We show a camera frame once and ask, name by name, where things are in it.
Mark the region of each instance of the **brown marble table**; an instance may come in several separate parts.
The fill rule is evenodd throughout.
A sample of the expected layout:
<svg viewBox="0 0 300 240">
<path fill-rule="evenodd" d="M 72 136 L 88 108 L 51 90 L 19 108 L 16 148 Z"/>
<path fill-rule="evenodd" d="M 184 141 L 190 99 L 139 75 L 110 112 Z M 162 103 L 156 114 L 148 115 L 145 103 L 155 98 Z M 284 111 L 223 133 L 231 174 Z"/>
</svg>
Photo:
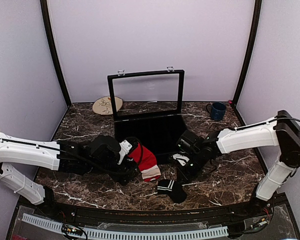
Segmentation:
<svg viewBox="0 0 300 240">
<path fill-rule="evenodd" d="M 226 127 L 239 126 L 239 121 L 228 105 L 223 121 L 215 122 L 203 110 L 206 102 L 184 102 L 182 116 L 190 131 L 205 137 L 209 132 Z M 114 135 L 112 115 L 94 114 L 92 103 L 75 103 L 65 115 L 55 140 L 69 140 L 87 143 L 99 134 Z M 169 109 L 173 103 L 125 102 L 122 112 L 141 113 Z M 225 154 L 214 161 L 217 171 L 210 174 L 211 166 L 206 165 L 201 176 L 184 185 L 188 194 L 186 201 L 173 203 L 167 195 L 157 195 L 157 181 L 144 182 L 141 175 L 126 186 L 115 183 L 106 174 L 84 176 L 51 171 L 40 168 L 36 182 L 53 189 L 55 200 L 76 206 L 111 210 L 173 211 L 213 206 L 231 205 L 250 199 L 255 185 L 263 178 L 264 172 L 252 149 Z M 177 178 L 176 167 L 160 165 L 161 178 Z"/>
</svg>

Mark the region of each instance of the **open box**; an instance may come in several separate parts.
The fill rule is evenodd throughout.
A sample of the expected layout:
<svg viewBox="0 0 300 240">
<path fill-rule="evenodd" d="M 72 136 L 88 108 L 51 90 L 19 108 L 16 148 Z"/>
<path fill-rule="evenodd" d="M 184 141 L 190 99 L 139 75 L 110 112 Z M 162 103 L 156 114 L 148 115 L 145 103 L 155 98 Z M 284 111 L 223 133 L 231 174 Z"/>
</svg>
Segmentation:
<svg viewBox="0 0 300 240">
<path fill-rule="evenodd" d="M 116 109 L 114 80 L 142 76 L 178 75 L 177 102 L 175 109 L 120 115 Z M 184 70 L 147 71 L 109 75 L 109 92 L 114 119 L 114 137 L 119 142 L 136 137 L 157 158 L 158 164 L 168 162 L 170 154 L 179 151 L 177 141 L 187 129 L 181 116 L 184 87 Z"/>
</svg>

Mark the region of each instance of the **sock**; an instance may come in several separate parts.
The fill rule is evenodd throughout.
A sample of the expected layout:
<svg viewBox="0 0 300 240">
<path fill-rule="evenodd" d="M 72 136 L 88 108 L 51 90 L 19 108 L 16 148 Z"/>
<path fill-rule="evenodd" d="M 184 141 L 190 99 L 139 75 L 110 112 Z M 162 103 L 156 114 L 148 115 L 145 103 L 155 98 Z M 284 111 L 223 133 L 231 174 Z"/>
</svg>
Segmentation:
<svg viewBox="0 0 300 240">
<path fill-rule="evenodd" d="M 182 185 L 174 180 L 164 179 L 158 182 L 158 194 L 167 194 L 174 203 L 180 204 L 187 198 L 186 192 L 183 190 Z"/>
<path fill-rule="evenodd" d="M 142 178 L 145 182 L 150 182 L 160 178 L 161 172 L 157 165 L 157 159 L 155 155 L 149 151 L 146 147 L 142 146 L 143 155 L 141 163 L 139 164 L 139 170 L 141 172 Z M 129 158 L 132 158 L 136 163 L 139 162 L 141 155 L 141 146 L 138 143 L 138 147 L 128 155 Z"/>
</svg>

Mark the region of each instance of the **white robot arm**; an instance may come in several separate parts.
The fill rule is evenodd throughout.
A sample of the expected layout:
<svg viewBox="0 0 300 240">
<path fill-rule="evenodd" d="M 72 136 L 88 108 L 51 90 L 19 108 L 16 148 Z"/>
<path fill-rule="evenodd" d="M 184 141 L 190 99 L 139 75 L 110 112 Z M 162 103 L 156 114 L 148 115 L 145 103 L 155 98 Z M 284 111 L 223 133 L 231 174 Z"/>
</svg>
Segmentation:
<svg viewBox="0 0 300 240">
<path fill-rule="evenodd" d="M 264 122 L 211 132 L 206 139 L 190 131 L 183 133 L 178 146 L 189 161 L 178 165 L 184 180 L 190 181 L 211 159 L 237 150 L 280 146 L 280 155 L 257 185 L 250 200 L 250 214 L 255 215 L 275 191 L 300 167 L 300 126 L 285 111 Z"/>
<path fill-rule="evenodd" d="M 76 159 L 76 156 L 90 158 L 96 151 L 98 151 L 97 154 L 101 155 L 109 154 L 109 152 L 115 153 L 111 158 L 116 158 L 118 167 L 121 167 L 124 157 L 133 147 L 126 140 L 118 143 L 112 137 L 103 135 L 98 136 L 92 143 L 94 144 L 88 150 L 85 150 L 74 142 L 33 141 L 12 137 L 0 132 L 0 182 L 34 205 L 40 205 L 46 201 L 53 202 L 53 199 L 47 199 L 53 196 L 50 188 L 33 182 L 10 163 L 27 164 L 53 171 L 82 175 L 91 171 L 92 166 Z"/>
</svg>

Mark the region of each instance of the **red sock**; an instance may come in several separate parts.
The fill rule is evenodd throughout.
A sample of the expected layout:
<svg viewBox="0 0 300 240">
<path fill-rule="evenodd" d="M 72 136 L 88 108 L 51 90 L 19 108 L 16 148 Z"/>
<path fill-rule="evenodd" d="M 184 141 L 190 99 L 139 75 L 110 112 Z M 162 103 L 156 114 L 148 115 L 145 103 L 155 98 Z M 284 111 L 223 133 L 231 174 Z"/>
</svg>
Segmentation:
<svg viewBox="0 0 300 240">
<path fill-rule="evenodd" d="M 141 163 L 139 164 L 139 170 L 142 174 L 142 178 L 145 182 L 150 182 L 160 178 L 161 172 L 157 165 L 156 156 L 149 151 L 146 147 L 142 146 L 143 155 Z M 141 147 L 138 143 L 138 147 L 128 155 L 129 158 L 132 158 L 136 163 L 139 162 L 141 156 Z"/>
</svg>

